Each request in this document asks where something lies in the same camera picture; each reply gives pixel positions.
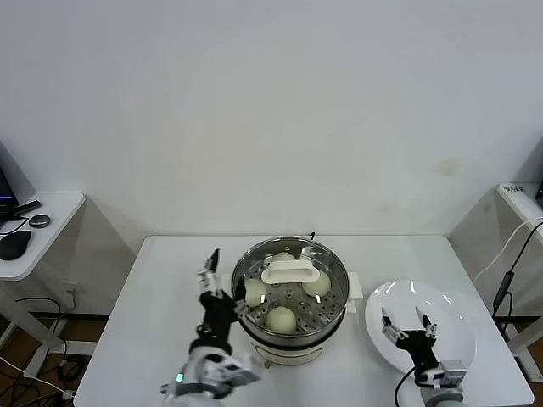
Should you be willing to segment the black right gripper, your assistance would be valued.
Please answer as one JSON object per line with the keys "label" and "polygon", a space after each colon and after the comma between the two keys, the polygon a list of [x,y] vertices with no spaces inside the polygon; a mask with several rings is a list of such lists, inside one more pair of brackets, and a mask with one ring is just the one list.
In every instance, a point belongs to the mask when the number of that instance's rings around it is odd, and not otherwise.
{"label": "black right gripper", "polygon": [[383,335],[390,342],[397,342],[397,348],[406,351],[417,369],[433,369],[439,364],[433,351],[436,342],[437,325],[427,314],[418,307],[415,308],[417,316],[423,325],[423,330],[401,331],[392,322],[385,308],[382,311]]}

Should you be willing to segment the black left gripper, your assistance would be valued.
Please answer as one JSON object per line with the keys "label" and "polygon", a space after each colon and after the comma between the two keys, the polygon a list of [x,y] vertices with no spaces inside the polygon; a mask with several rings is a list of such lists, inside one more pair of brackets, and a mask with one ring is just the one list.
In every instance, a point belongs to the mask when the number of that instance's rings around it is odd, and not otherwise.
{"label": "black left gripper", "polygon": [[221,281],[217,275],[220,249],[214,250],[204,262],[204,268],[197,273],[199,278],[199,301],[204,307],[204,319],[199,325],[201,337],[228,339],[231,324],[249,311],[245,298],[234,300],[221,292]]}

